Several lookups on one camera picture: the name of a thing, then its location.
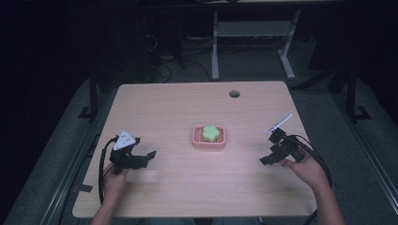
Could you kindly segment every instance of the wooden table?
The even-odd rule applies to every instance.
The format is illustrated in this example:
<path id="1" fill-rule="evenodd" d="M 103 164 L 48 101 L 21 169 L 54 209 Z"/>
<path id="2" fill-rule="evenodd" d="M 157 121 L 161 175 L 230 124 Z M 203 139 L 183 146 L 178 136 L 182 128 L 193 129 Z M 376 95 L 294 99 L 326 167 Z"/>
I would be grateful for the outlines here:
<path id="1" fill-rule="evenodd" d="M 134 155 L 158 153 L 146 169 L 130 171 L 117 217 L 308 216 L 316 208 L 311 189 L 289 169 L 259 161 L 271 153 L 265 131 L 289 113 L 282 129 L 306 137 L 283 82 L 122 85 L 84 179 L 93 188 L 79 193 L 73 215 L 91 218 L 99 209 L 100 151 L 125 129 L 141 137 Z M 225 127 L 226 146 L 194 148 L 196 125 Z"/>

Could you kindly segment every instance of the dark background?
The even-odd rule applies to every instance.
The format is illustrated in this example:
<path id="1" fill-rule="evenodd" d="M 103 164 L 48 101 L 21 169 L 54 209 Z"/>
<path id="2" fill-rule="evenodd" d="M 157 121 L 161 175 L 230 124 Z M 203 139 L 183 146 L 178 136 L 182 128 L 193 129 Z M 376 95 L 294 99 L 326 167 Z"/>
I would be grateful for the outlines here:
<path id="1" fill-rule="evenodd" d="M 73 94 L 93 70 L 99 66 L 108 69 L 100 83 L 112 83 L 112 74 L 126 76 L 124 80 L 130 83 L 153 79 L 139 23 L 142 15 L 103 14 L 104 2 L 3 1 L 0 5 L 0 222 L 18 197 Z M 327 13 L 325 22 L 314 19 L 325 11 L 303 11 L 295 37 L 318 38 L 313 68 L 325 69 L 342 60 L 354 65 L 357 76 L 374 89 L 379 102 L 398 124 L 398 50 L 394 39 L 398 19 L 393 2 L 350 2 L 344 10 Z M 102 9 L 82 9 L 84 6 Z M 178 54 L 177 38 L 197 31 L 188 29 L 190 24 L 201 27 L 211 23 L 202 20 L 201 15 L 205 18 L 206 14 L 167 17 L 158 12 L 154 19 L 158 22 L 151 28 L 160 35 L 161 44 Z M 127 27 L 134 28 L 126 35 L 122 31 L 129 30 Z M 101 88 L 107 91 L 109 85 Z"/>

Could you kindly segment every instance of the pink basket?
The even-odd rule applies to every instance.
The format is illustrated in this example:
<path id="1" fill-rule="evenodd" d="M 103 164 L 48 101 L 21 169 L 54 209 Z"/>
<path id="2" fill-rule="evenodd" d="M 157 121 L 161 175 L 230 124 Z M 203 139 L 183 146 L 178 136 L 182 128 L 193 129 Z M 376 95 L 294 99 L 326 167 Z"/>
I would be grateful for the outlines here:
<path id="1" fill-rule="evenodd" d="M 225 129 L 222 126 L 216 126 L 220 136 L 215 142 L 203 140 L 203 128 L 205 126 L 195 126 L 192 132 L 192 145 L 195 148 L 221 149 L 225 147 Z"/>

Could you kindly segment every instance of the black cable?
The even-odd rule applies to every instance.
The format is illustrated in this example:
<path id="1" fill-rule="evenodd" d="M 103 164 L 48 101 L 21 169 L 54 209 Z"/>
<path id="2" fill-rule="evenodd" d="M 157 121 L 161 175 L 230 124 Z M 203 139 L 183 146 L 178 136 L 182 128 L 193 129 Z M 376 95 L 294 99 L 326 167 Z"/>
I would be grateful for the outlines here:
<path id="1" fill-rule="evenodd" d="M 110 143 L 117 142 L 118 138 L 119 138 L 119 136 L 116 135 L 116 137 L 114 137 L 111 140 L 109 140 L 105 144 L 105 147 L 102 149 L 102 152 L 101 152 L 101 155 L 100 155 L 100 160 L 99 160 L 99 201 L 100 201 L 101 204 L 103 202 L 103 186 L 102 186 L 103 185 L 103 164 L 105 162 L 106 150 L 108 148 L 108 145 Z"/>
<path id="2" fill-rule="evenodd" d="M 310 142 L 308 142 L 308 140 L 306 140 L 305 138 L 303 138 L 303 137 L 301 137 L 301 136 L 299 136 L 299 135 L 292 135 L 292 136 L 294 136 L 294 137 L 300 137 L 301 139 L 303 139 L 305 142 L 307 142 L 307 143 L 311 146 Z M 295 139 L 293 139 L 293 138 L 290 138 L 290 137 L 288 137 L 288 136 L 285 136 L 285 138 L 286 138 L 287 140 L 293 142 L 293 143 L 298 144 L 298 146 L 300 146 L 300 147 L 301 147 L 302 149 L 304 149 L 307 153 L 309 153 L 309 154 L 319 163 L 319 165 L 322 167 L 323 171 L 325 172 L 326 177 L 328 178 L 328 182 L 329 182 L 330 187 L 332 187 L 333 184 L 332 184 L 332 180 L 331 180 L 331 174 L 330 174 L 329 167 L 328 167 L 328 165 L 326 164 L 326 162 L 324 161 L 324 159 L 321 158 L 321 156 L 319 155 L 319 153 L 318 153 L 317 151 L 315 151 L 315 149 L 314 149 L 312 146 L 311 146 L 312 148 L 309 148 L 309 147 L 308 147 L 306 144 L 304 144 L 303 142 L 300 142 L 300 141 L 295 140 Z M 311 223 L 314 221 L 314 219 L 316 218 L 317 212 L 318 212 L 317 209 L 315 209 L 315 211 L 308 217 L 308 219 L 305 221 L 305 223 L 304 223 L 303 225 L 309 225 L 309 224 L 311 224 Z"/>
<path id="3" fill-rule="evenodd" d="M 207 72 L 206 68 L 205 68 L 205 67 L 203 67 L 203 65 L 202 65 L 202 64 L 200 64 L 200 63 L 198 63 L 198 62 L 195 62 L 195 61 L 192 61 L 192 60 L 189 60 L 189 59 L 184 59 L 184 61 L 185 61 L 185 62 L 189 62 L 189 63 L 194 63 L 194 64 L 198 65 L 199 67 L 201 67 L 201 68 L 202 68 L 202 69 L 205 71 L 205 73 L 206 73 L 206 75 L 207 75 L 207 78 L 208 78 L 208 80 L 209 80 L 210 82 L 213 82 L 213 80 L 211 79 L 211 76 L 210 76 L 210 74 L 208 74 L 208 72 Z"/>

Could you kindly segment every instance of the black device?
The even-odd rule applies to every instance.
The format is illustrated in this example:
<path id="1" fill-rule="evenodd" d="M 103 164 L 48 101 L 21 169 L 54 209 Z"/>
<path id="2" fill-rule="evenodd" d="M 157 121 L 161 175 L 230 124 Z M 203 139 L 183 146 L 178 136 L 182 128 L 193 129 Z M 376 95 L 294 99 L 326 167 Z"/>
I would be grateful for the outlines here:
<path id="1" fill-rule="evenodd" d="M 132 142 L 132 137 L 128 133 L 124 133 L 125 131 L 122 132 L 122 138 L 124 138 L 123 141 L 129 142 L 130 144 L 123 144 L 125 145 L 124 147 L 115 150 L 115 148 L 111 152 L 110 160 L 114 164 L 114 174 L 120 174 L 123 169 L 134 169 L 138 170 L 141 168 L 146 168 L 148 165 L 148 161 L 156 156 L 156 151 L 148 153 L 146 156 L 133 156 L 131 151 L 134 148 L 135 145 L 139 144 L 141 139 L 140 138 L 134 138 L 135 142 Z M 103 185 L 103 164 L 105 161 L 105 155 L 106 155 L 106 150 L 108 148 L 108 145 L 110 143 L 116 143 L 117 140 L 119 139 L 119 136 L 116 135 L 116 137 L 112 138 L 109 140 L 105 147 L 102 149 L 100 161 L 99 161 L 99 200 L 100 203 L 103 202 L 103 190 L 102 190 L 102 185 Z"/>
<path id="2" fill-rule="evenodd" d="M 269 137 L 269 140 L 274 143 L 274 145 L 269 148 L 272 151 L 269 156 L 260 158 L 260 161 L 264 165 L 272 165 L 290 155 L 297 162 L 304 159 L 304 156 L 299 151 L 299 140 L 296 135 L 286 136 L 286 132 L 280 128 L 276 128 Z"/>
<path id="3" fill-rule="evenodd" d="M 120 174 L 123 169 L 141 169 L 146 168 L 148 161 L 155 157 L 156 151 L 148 153 L 146 156 L 133 156 L 132 148 L 140 143 L 141 139 L 136 138 L 135 144 L 124 147 L 119 150 L 112 150 L 111 157 L 109 158 L 115 165 L 114 174 Z"/>

